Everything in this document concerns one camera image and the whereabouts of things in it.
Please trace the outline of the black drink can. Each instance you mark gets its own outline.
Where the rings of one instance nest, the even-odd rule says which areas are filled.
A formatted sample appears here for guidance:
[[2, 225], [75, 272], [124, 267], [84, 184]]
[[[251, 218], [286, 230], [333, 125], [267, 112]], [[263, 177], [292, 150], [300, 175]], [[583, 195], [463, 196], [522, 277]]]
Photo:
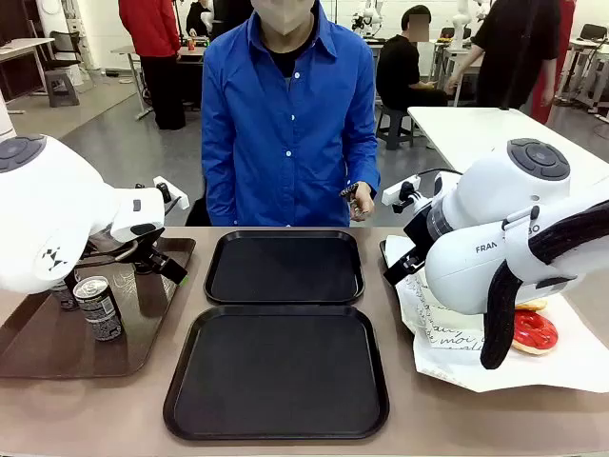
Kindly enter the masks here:
[[123, 334], [120, 309], [105, 276], [82, 279], [74, 287], [73, 295], [95, 340], [111, 341]]
[[58, 282], [49, 289], [50, 295], [57, 301], [62, 311], [74, 311], [79, 308], [79, 304], [73, 296], [72, 290], [65, 281]]

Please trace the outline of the grey step stool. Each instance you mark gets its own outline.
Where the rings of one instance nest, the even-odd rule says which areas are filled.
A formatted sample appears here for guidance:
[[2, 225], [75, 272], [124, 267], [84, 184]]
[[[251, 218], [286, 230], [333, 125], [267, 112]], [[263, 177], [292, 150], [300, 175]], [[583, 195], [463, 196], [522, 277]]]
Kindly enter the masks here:
[[46, 71], [45, 82], [51, 108], [80, 105], [80, 100], [66, 70]]

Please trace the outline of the metal serving tongs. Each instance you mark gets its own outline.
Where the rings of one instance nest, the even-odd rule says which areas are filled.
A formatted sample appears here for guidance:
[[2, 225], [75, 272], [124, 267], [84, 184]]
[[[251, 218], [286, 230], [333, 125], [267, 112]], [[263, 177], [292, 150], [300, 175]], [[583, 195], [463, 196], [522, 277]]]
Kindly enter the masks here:
[[357, 198], [359, 184], [348, 185], [340, 192], [340, 195], [349, 206], [350, 219], [355, 222], [362, 222], [367, 217], [367, 211]]

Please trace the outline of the person left hand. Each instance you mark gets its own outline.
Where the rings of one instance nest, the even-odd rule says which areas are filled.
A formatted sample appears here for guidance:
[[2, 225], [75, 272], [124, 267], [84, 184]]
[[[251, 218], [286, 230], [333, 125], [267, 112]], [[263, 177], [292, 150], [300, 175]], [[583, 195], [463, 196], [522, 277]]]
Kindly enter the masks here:
[[354, 222], [365, 221], [375, 210], [372, 189], [365, 182], [353, 185], [349, 196], [350, 217]]

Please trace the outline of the person in blue shirt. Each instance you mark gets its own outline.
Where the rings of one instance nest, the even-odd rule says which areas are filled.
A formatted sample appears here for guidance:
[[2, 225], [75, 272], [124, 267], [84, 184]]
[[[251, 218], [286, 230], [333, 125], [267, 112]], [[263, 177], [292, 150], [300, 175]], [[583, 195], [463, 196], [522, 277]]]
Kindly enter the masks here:
[[330, 22], [320, 0], [288, 35], [253, 9], [214, 39], [204, 56], [205, 119], [234, 128], [237, 224], [346, 227], [340, 192], [347, 172], [346, 130], [374, 116], [371, 48]]

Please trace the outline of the grey background table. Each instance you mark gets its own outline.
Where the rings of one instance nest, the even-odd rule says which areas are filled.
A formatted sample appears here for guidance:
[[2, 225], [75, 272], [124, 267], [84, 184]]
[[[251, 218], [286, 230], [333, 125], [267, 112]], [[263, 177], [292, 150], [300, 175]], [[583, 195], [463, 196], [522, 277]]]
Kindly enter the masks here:
[[[178, 53], [178, 63], [201, 67], [203, 65], [205, 50], [206, 49], [204, 47], [194, 47], [191, 50], [188, 46], [182, 46]], [[135, 115], [134, 119], [136, 121], [140, 121], [147, 115], [151, 114], [153, 112], [153, 108], [152, 105], [150, 105], [144, 98], [146, 84], [144, 72], [140, 66], [139, 56], [136, 54], [135, 48], [132, 45], [122, 46], [112, 50], [110, 53], [126, 56], [128, 59], [132, 84], [135, 86], [136, 95], [140, 106], [140, 110]]]

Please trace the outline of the seated person in black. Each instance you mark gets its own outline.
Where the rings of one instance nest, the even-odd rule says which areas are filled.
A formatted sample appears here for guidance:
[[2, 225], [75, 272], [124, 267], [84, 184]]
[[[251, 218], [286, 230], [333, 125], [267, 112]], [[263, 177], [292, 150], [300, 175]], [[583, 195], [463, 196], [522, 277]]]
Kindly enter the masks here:
[[433, 81], [420, 75], [417, 45], [429, 40], [431, 12], [425, 5], [408, 9], [402, 17], [400, 34], [388, 39], [381, 49], [376, 71], [376, 89], [390, 109], [446, 107], [447, 94]]

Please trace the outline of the person left forearm blue sleeve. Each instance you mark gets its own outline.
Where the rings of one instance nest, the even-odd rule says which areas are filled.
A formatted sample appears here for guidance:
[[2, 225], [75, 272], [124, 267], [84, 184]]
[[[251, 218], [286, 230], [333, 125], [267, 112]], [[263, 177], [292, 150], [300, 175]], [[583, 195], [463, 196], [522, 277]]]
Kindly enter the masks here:
[[374, 116], [358, 120], [346, 132], [347, 172], [351, 183], [362, 182], [375, 196], [380, 184]]

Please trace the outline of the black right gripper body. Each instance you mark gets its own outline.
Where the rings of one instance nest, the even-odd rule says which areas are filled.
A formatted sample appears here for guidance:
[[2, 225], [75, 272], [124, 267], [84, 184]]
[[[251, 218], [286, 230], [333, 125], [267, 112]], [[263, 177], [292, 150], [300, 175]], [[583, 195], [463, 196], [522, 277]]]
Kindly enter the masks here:
[[417, 260], [424, 260], [434, 244], [434, 239], [427, 227], [427, 215], [430, 210], [430, 205], [420, 209], [403, 229], [406, 236], [415, 245], [414, 253], [411, 255], [414, 255]]

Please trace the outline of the white paper sheet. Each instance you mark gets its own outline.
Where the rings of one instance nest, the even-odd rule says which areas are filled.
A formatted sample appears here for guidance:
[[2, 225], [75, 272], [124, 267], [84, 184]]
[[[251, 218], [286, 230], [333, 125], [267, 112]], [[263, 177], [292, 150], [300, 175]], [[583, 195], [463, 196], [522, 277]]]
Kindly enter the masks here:
[[481, 365], [480, 351], [432, 348], [425, 333], [414, 335], [416, 370], [475, 392], [512, 387], [566, 387], [609, 393], [609, 348], [581, 321], [560, 294], [547, 297], [540, 315], [556, 327], [559, 340], [543, 355], [514, 348], [501, 366], [488, 370]]

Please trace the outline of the standing person black shirt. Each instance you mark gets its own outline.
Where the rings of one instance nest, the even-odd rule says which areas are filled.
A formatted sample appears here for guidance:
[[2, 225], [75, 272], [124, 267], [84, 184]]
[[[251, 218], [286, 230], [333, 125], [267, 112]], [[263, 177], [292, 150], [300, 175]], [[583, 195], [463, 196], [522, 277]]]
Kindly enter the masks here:
[[496, 0], [444, 90], [453, 93], [465, 70], [480, 59], [478, 107], [518, 109], [539, 79], [540, 103], [548, 106], [555, 94], [559, 39], [559, 0]]

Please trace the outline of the person right forearm blue sleeve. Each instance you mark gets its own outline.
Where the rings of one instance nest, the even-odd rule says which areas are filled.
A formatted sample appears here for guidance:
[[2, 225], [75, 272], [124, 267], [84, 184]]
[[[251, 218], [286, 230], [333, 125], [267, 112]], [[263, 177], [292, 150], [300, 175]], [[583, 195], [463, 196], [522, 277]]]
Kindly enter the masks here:
[[224, 121], [205, 119], [203, 123], [202, 165], [206, 180], [206, 208], [213, 226], [237, 224], [234, 128]]

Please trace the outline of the person in red dress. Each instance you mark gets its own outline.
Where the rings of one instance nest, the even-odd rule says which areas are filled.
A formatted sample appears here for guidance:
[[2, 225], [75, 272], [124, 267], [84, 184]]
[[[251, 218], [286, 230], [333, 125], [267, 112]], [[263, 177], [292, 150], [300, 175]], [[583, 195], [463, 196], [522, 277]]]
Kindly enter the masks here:
[[531, 94], [531, 109], [530, 115], [533, 119], [545, 124], [548, 121], [553, 96], [558, 88], [560, 80], [560, 72], [562, 71], [567, 50], [569, 47], [569, 40], [574, 20], [574, 14], [576, 9], [577, 0], [559, 0], [560, 6], [560, 26], [559, 26], [559, 41], [558, 41], [558, 57], [555, 65], [553, 76], [552, 90], [548, 88], [547, 74], [548, 71], [545, 68], [541, 68], [540, 76], [536, 86]]

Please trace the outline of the person in red top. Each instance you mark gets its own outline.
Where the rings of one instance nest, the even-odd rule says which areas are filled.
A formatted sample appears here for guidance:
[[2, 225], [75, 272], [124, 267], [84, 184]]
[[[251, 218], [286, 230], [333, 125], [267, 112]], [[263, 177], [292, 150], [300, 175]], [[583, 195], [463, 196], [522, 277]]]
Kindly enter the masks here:
[[181, 44], [171, 0], [118, 0], [118, 8], [140, 57], [158, 128], [182, 129], [186, 118], [177, 87]]

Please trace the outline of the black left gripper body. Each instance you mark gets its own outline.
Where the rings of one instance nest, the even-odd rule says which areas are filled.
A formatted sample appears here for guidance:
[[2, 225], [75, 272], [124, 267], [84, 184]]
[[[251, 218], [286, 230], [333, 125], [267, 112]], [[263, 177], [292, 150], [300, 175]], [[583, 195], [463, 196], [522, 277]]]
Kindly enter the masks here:
[[152, 231], [135, 238], [124, 253], [124, 262], [133, 264], [142, 274], [149, 272], [160, 274], [167, 265], [167, 256], [156, 248], [161, 234], [161, 231]]

